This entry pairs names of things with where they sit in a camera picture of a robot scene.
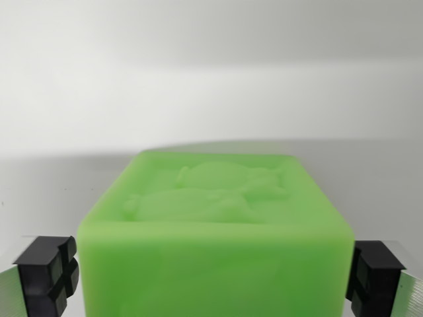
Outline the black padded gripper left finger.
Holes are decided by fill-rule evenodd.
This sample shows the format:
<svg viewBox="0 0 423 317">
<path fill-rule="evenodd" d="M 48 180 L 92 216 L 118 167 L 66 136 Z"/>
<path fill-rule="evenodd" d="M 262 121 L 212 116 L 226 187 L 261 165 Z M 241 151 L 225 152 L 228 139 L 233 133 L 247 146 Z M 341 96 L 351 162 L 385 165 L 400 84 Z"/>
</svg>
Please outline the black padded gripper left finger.
<svg viewBox="0 0 423 317">
<path fill-rule="evenodd" d="M 22 236 L 1 255 L 2 316 L 62 316 L 79 282 L 73 236 Z"/>
</svg>

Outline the black padded gripper right finger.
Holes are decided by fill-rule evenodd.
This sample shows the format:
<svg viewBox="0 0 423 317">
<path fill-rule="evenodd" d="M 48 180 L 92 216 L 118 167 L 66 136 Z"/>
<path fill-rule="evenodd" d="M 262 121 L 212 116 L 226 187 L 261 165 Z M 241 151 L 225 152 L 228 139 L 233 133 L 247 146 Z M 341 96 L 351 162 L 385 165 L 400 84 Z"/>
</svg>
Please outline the black padded gripper right finger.
<svg viewBox="0 0 423 317">
<path fill-rule="evenodd" d="M 346 299 L 354 316 L 422 315 L 422 264 L 393 240 L 357 240 Z"/>
</svg>

